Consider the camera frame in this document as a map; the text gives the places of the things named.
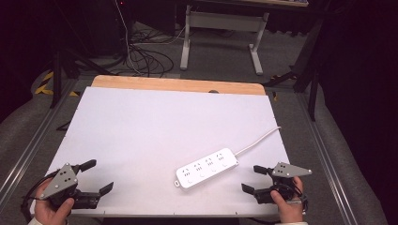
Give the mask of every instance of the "table leg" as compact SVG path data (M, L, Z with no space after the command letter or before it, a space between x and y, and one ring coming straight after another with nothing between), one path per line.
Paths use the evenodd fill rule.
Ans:
M261 63L260 63L260 59L258 58L257 49L258 49L258 46L260 45L260 41L263 36L264 29L266 28L266 25L267 25L268 15L269 15L269 13L267 13L267 12L264 13L263 20L260 22L260 26L257 31L257 39L254 44L249 45L250 53L251 53L254 68L255 68L255 73L257 75L263 75L263 69L261 68Z
M184 46L182 47L180 69L186 70L188 68L188 58L190 56L190 28L191 28L191 6L187 6L185 13L185 37Z

